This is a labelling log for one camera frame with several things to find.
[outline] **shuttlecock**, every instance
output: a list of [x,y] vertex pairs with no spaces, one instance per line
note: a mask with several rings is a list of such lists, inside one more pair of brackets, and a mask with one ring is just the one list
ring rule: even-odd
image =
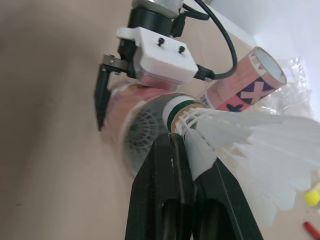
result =
[[308,118],[207,109],[186,96],[172,99],[162,118],[184,137],[193,180],[218,157],[262,225],[272,225],[278,210],[292,209],[320,169],[320,124]]

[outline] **white surface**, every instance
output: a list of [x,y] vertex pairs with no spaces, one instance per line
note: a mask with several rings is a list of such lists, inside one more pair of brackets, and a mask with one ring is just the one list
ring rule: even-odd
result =
[[[187,47],[183,42],[142,27],[125,28],[117,31],[117,38],[135,41],[135,45],[141,48],[140,67],[146,74],[161,76],[167,81],[177,85],[189,83],[198,71],[198,67]],[[158,46],[158,39],[163,38],[164,44]],[[179,53],[179,47],[185,48]]]
[[254,36],[276,60],[301,57],[320,121],[320,1],[214,0],[211,6]]

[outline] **shuttlecock cork base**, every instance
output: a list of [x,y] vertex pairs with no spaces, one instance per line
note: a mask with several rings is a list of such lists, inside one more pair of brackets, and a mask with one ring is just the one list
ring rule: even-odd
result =
[[176,133],[175,128],[179,117],[192,108],[205,108],[205,106],[190,96],[175,97],[164,107],[162,114],[164,125],[171,133]]

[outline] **shuttlecock tube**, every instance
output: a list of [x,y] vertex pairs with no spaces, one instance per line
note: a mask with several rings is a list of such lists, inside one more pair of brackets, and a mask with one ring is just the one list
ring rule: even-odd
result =
[[238,62],[236,72],[218,81],[200,95],[212,109],[242,112],[287,84],[278,63],[261,47],[255,47]]

